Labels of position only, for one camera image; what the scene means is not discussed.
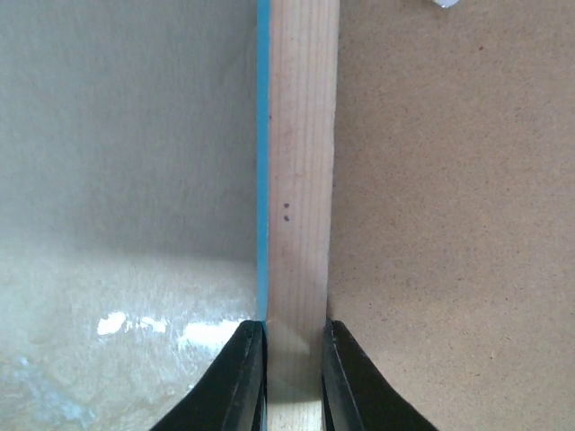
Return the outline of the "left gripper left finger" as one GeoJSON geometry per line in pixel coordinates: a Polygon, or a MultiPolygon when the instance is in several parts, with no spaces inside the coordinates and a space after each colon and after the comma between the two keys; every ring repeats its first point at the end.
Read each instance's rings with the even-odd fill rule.
{"type": "Polygon", "coordinates": [[[241,322],[193,389],[151,430],[262,430],[266,354],[263,324],[241,322]]]}

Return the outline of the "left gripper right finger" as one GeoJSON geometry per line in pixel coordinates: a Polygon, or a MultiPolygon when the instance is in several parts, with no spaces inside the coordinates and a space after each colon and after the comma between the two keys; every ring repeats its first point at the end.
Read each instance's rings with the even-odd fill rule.
{"type": "Polygon", "coordinates": [[[342,321],[325,324],[322,385],[327,430],[437,430],[382,376],[342,321]]]}

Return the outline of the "teal wooden picture frame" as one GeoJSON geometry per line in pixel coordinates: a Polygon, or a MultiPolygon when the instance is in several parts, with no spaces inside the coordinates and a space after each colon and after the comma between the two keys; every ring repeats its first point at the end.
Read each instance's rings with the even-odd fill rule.
{"type": "Polygon", "coordinates": [[[332,316],[442,430],[573,429],[573,2],[337,8],[332,316]]]}

